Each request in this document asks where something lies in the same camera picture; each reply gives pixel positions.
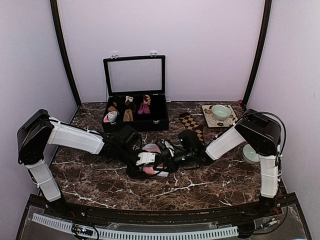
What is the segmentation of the pink mint patterned sock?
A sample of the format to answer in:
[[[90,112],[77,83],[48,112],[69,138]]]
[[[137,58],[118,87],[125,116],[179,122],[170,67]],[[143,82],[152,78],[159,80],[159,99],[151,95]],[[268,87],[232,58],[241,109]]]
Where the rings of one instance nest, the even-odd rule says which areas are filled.
[[[142,147],[142,150],[147,152],[157,152],[153,153],[154,155],[154,161],[148,161],[148,163],[145,163],[141,165],[143,171],[150,176],[155,175],[156,177],[168,177],[169,172],[166,170],[166,167],[164,167],[163,159],[160,156],[162,153],[159,146],[155,143],[148,143]]]

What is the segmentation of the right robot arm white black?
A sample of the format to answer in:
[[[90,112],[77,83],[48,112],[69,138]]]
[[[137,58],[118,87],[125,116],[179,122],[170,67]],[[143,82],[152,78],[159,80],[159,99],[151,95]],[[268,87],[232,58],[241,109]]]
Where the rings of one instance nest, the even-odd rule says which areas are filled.
[[[235,124],[204,145],[195,131],[185,130],[179,134],[183,150],[172,156],[173,163],[197,162],[209,165],[220,159],[238,145],[248,143],[258,156],[260,163],[261,188],[264,198],[255,205],[255,213],[266,217],[275,208],[272,200],[278,192],[281,177],[280,162],[286,140],[283,121],[273,113],[248,109]]]

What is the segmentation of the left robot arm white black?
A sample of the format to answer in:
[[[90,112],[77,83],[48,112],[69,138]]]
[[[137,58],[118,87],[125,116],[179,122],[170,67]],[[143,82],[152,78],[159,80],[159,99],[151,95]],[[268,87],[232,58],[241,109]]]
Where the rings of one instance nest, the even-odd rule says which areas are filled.
[[[47,110],[40,109],[17,131],[18,163],[27,167],[44,198],[52,202],[51,210],[58,217],[67,218],[71,208],[61,199],[61,190],[46,164],[46,146],[69,147],[126,163],[140,138],[140,134],[129,125],[114,133],[85,130],[51,117]]]

